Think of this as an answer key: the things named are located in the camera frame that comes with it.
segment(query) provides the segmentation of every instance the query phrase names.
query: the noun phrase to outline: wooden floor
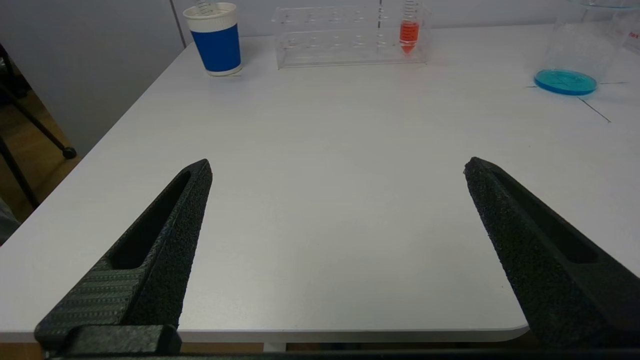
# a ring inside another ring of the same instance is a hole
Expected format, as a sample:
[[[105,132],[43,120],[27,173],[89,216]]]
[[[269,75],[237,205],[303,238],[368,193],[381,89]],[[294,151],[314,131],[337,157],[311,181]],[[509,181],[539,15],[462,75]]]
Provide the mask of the wooden floor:
[[[20,102],[63,144],[69,145],[33,91]],[[49,196],[80,162],[80,157],[66,160],[62,152],[11,105],[0,107],[0,136],[40,201]],[[4,159],[0,159],[0,197],[20,221],[27,219],[33,211]]]
[[[184,343],[182,352],[208,354],[249,354],[262,352],[262,344],[258,343]],[[42,360],[40,345],[35,343],[2,344],[0,343],[0,360]]]

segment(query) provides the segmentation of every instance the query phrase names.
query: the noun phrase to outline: white table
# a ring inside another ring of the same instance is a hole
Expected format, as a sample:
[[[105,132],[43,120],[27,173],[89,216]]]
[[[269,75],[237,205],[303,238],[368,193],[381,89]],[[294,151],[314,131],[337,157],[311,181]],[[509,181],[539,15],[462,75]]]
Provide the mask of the white table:
[[[549,26],[434,31],[428,65],[210,78],[189,46],[0,248],[0,341],[33,329],[184,166],[214,182],[184,341],[500,341],[527,322],[462,174],[492,161],[640,274],[640,59],[532,87]]]

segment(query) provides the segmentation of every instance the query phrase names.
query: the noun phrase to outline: blue paper cup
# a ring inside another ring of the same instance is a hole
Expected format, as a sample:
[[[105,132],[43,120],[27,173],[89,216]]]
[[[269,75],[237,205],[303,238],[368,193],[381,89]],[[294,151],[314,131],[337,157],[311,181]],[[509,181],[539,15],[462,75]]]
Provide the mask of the blue paper cup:
[[[242,69],[236,6],[216,3],[218,11],[200,15],[197,7],[182,13],[198,47],[205,69],[212,76],[235,74]]]

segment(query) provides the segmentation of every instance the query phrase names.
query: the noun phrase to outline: black chair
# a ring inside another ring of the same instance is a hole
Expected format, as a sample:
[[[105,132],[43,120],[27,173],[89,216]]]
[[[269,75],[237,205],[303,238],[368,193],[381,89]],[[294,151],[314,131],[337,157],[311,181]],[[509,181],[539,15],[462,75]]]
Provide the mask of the black chair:
[[[38,121],[38,119],[36,119],[35,116],[33,116],[32,113],[30,113],[18,101],[17,97],[26,96],[26,92],[28,91],[28,88],[24,88],[24,86],[19,86],[18,84],[19,79],[15,75],[15,72],[13,71],[11,61],[9,60],[9,55],[4,50],[4,47],[2,47],[1,44],[0,44],[0,58],[4,60],[4,66],[6,67],[6,71],[7,71],[7,75],[4,81],[0,81],[0,97],[4,96],[9,101],[9,103],[14,105],[18,109],[18,111],[20,111],[24,115],[24,117],[26,117],[35,127],[38,128],[38,130],[40,130],[40,132],[42,132],[49,140],[51,140],[51,142],[55,146],[57,146],[60,150],[62,150],[62,155],[66,159],[75,158],[75,156],[77,155],[76,150],[73,147],[65,147],[44,125],[42,125],[40,121]],[[13,176],[18,181],[18,184],[20,185],[20,188],[22,188],[22,191],[24,192],[24,195],[26,195],[29,203],[33,206],[34,209],[37,208],[38,205],[40,205],[40,202],[38,201],[38,199],[36,199],[36,196],[33,193],[33,190],[29,186],[29,183],[27,182],[27,179],[24,177],[24,174],[20,170],[20,167],[15,162],[15,159],[13,158],[13,155],[9,151],[9,148],[6,146],[6,143],[2,139],[2,136],[0,136],[0,154],[2,154],[2,157],[6,161],[6,164],[9,166],[9,169],[13,173]]]

